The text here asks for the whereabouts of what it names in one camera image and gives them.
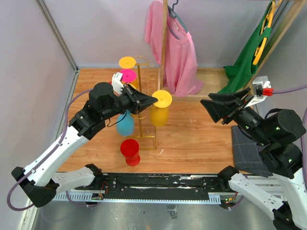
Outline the yellow wine glass front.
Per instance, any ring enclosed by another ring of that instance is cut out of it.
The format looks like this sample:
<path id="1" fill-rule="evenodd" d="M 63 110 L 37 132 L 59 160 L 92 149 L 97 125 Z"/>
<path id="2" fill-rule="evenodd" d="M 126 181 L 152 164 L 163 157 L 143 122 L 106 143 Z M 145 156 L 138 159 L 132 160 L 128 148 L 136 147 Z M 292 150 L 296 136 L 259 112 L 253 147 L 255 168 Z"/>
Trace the yellow wine glass front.
<path id="1" fill-rule="evenodd" d="M 158 101 L 153 104 L 154 108 L 150 109 L 150 121 L 155 127 L 162 127 L 169 119 L 168 107 L 172 103 L 172 95 L 168 91 L 157 90 L 152 97 Z"/>

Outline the yellow wine glass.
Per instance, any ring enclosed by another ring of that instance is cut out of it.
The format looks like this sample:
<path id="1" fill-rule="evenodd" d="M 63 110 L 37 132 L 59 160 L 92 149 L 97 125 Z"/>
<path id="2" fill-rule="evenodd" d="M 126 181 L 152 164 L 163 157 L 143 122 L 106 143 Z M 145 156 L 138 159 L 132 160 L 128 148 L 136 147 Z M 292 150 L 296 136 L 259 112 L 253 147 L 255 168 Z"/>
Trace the yellow wine glass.
<path id="1" fill-rule="evenodd" d="M 169 119 L 168 107 L 172 103 L 172 95 L 168 91 L 157 90 L 152 97 L 158 101 L 153 104 L 154 108 L 150 109 L 150 121 L 155 127 L 162 127 Z"/>
<path id="2" fill-rule="evenodd" d="M 128 84 L 130 87 L 132 87 L 132 88 L 138 90 L 137 87 L 136 87 L 135 85 L 133 85 L 132 83 L 127 83 L 127 84 Z"/>
<path id="3" fill-rule="evenodd" d="M 136 65 L 136 60 L 133 57 L 126 56 L 119 60 L 119 66 L 123 69 L 131 69 Z"/>

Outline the pink plastic wine glass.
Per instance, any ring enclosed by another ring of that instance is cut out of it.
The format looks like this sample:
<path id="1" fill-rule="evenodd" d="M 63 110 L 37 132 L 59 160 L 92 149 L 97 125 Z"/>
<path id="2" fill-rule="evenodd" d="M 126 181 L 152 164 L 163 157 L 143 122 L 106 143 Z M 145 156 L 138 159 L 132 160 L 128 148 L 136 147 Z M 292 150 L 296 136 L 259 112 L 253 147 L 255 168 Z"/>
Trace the pink plastic wine glass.
<path id="1" fill-rule="evenodd" d="M 131 83 L 137 78 L 136 72 L 132 69 L 122 69 L 120 73 L 122 74 L 121 80 L 127 83 Z"/>

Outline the blue plastic wine glass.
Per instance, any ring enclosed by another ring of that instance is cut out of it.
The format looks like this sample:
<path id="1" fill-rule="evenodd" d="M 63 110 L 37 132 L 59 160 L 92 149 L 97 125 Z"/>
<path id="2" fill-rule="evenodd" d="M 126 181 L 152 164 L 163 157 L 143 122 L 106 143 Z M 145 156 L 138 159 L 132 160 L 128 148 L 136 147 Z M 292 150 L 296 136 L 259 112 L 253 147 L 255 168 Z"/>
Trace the blue plastic wine glass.
<path id="1" fill-rule="evenodd" d="M 127 111 L 125 114 L 119 115 L 116 123 L 117 132 L 121 136 L 130 136 L 134 132 L 134 118 Z"/>

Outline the red plastic wine glass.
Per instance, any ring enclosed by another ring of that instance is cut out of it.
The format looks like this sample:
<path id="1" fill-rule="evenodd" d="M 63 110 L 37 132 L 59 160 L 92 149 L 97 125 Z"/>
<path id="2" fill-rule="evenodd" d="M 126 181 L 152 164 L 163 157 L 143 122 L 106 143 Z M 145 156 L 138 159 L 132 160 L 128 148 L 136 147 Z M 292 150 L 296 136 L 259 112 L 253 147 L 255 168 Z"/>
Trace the red plastic wine glass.
<path id="1" fill-rule="evenodd" d="M 120 152 L 125 158 L 128 166 L 134 167 L 140 163 L 140 146 L 135 139 L 126 139 L 120 145 Z"/>

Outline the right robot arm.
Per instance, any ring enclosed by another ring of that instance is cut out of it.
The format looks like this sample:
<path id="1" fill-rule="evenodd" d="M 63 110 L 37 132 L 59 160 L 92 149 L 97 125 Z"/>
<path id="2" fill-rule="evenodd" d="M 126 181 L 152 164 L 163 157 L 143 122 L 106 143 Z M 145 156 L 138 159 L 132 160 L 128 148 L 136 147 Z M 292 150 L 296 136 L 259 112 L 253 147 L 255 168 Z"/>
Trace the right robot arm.
<path id="1" fill-rule="evenodd" d="M 250 107 L 250 88 L 236 93 L 210 93 L 201 104 L 214 122 L 235 122 L 253 141 L 263 146 L 259 156 L 279 182 L 285 199 L 275 198 L 250 182 L 241 171 L 227 166 L 218 173 L 224 192 L 238 192 L 264 211 L 278 230 L 307 227 L 307 182 L 302 149 L 295 141 L 306 134 L 299 115 L 290 109 L 272 109 L 266 117 Z"/>

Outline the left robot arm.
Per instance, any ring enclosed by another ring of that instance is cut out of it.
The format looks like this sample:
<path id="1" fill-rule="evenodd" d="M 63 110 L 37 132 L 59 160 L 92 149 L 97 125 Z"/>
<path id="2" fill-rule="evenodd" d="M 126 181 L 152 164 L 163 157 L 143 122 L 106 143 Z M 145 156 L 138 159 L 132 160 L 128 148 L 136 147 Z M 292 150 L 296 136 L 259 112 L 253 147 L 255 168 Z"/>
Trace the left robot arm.
<path id="1" fill-rule="evenodd" d="M 88 90 L 89 99 L 71 120 L 66 120 L 61 136 L 35 161 L 26 167 L 16 167 L 12 176 L 16 184 L 7 195 L 9 208 L 11 195 L 20 186 L 32 202 L 32 206 L 43 207 L 64 191 L 81 186 L 98 189 L 102 186 L 102 172 L 93 164 L 83 168 L 56 174 L 59 167 L 80 147 L 90 141 L 106 126 L 106 120 L 126 112 L 137 115 L 157 102 L 157 98 L 146 95 L 124 84 L 118 95 L 108 82 L 96 84 Z"/>

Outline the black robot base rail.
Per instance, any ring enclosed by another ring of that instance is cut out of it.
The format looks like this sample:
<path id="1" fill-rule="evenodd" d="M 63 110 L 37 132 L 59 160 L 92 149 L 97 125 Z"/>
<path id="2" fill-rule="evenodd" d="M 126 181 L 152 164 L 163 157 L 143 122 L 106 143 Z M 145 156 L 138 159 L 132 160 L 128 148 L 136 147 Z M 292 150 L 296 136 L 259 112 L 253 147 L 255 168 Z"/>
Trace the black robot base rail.
<path id="1" fill-rule="evenodd" d="M 103 173 L 75 188 L 104 201 L 204 202 L 210 194 L 235 194 L 216 174 Z"/>

